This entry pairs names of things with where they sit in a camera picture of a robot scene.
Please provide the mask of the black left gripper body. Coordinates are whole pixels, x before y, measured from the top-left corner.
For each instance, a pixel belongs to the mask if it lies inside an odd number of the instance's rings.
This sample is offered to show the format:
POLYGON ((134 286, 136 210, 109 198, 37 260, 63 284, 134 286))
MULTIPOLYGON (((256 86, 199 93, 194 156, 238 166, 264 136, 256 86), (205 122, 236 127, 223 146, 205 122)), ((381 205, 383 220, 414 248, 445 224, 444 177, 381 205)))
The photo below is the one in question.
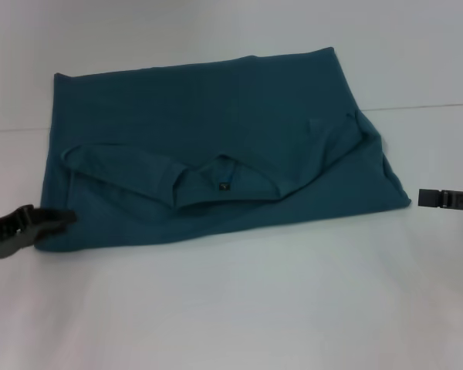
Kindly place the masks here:
POLYGON ((11 257, 34 244, 37 230, 32 222, 33 211, 34 206, 30 204, 0 217, 0 259, 11 257))

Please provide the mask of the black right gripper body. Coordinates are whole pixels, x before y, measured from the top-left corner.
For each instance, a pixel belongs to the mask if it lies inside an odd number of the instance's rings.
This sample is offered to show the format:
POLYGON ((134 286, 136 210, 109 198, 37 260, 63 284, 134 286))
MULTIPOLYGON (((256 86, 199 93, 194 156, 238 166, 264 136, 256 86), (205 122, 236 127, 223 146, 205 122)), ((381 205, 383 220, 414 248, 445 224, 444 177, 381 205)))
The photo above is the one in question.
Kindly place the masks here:
POLYGON ((463 192, 454 190, 442 190, 442 208, 463 210, 463 192))

